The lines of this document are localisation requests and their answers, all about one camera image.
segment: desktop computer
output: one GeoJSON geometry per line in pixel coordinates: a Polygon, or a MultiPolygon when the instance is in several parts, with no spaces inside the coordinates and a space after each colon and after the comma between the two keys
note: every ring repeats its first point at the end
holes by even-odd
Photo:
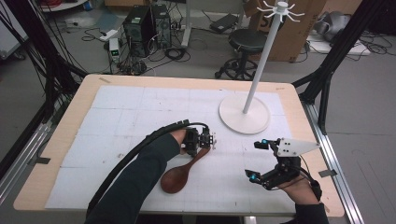
{"type": "Polygon", "coordinates": [[[131,55],[149,56],[149,41],[155,36],[150,7],[135,5],[122,26],[131,55]]]}
{"type": "Polygon", "coordinates": [[[165,4],[151,6],[155,31],[157,33],[157,46],[159,49],[172,47],[171,39],[171,18],[165,4]]]}

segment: brown spoon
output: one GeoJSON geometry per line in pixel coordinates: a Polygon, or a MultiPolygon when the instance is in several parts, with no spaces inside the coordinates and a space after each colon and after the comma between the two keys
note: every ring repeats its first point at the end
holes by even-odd
{"type": "Polygon", "coordinates": [[[209,150],[209,148],[201,148],[189,163],[168,170],[161,178],[161,188],[163,188],[163,191],[166,193],[177,193],[183,189],[189,179],[190,168],[206,155],[209,150]]]}

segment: robotic hand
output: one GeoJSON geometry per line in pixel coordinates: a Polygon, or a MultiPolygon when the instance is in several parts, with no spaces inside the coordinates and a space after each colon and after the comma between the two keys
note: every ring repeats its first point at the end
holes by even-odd
{"type": "Polygon", "coordinates": [[[195,128],[186,128],[186,136],[182,144],[184,144],[187,153],[195,157],[198,147],[208,148],[213,145],[213,135],[210,135],[209,129],[206,127],[202,129],[201,134],[198,134],[195,128]]]}
{"type": "Polygon", "coordinates": [[[310,181],[311,188],[318,201],[320,201],[322,193],[320,184],[312,178],[311,174],[301,167],[301,159],[299,157],[307,151],[318,148],[317,143],[285,138],[278,138],[275,141],[262,139],[261,142],[255,142],[254,147],[259,149],[269,149],[270,147],[276,156],[277,165],[274,170],[264,175],[255,171],[245,170],[251,183],[260,184],[265,189],[271,190],[276,186],[291,181],[299,176],[300,173],[303,173],[304,177],[310,181]]]}

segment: white round base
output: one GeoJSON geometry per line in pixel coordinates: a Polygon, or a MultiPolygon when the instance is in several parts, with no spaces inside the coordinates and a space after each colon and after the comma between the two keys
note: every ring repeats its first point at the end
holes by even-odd
{"type": "Polygon", "coordinates": [[[257,98],[253,98],[246,114],[243,110],[248,96],[234,94],[227,96],[219,106],[221,120],[238,133],[254,134],[264,131],[270,123],[270,111],[257,98]]]}

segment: gray floor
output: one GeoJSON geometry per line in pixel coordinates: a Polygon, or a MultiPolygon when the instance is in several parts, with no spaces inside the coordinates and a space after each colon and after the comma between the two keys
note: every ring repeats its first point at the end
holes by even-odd
{"type": "MultiPolygon", "coordinates": [[[[63,33],[69,51],[86,70],[103,71],[107,67],[103,44],[84,42],[81,40],[84,35],[83,30],[63,33]]],[[[388,39],[396,45],[396,37],[388,39]]],[[[226,35],[199,30],[192,32],[188,53],[189,61],[168,63],[144,76],[213,79],[224,61],[233,57],[226,35]]],[[[325,55],[309,52],[302,63],[269,62],[262,81],[291,83],[315,71],[324,58],[325,55]]],[[[164,62],[167,60],[146,61],[148,67],[164,62]]],[[[396,96],[395,62],[394,56],[373,53],[358,62],[345,59],[332,79],[327,131],[365,223],[394,223],[396,219],[393,192],[396,176],[392,175],[396,170],[396,150],[393,149],[396,104],[391,100],[396,96]]],[[[8,60],[0,64],[0,159],[44,102],[43,94],[29,60],[8,60]]],[[[84,214],[79,212],[37,213],[13,209],[12,203],[31,168],[27,167],[0,206],[0,223],[82,223],[84,214]]],[[[284,220],[288,218],[259,217],[258,223],[284,220]]],[[[330,218],[330,221],[348,223],[346,217],[330,218]]]]}

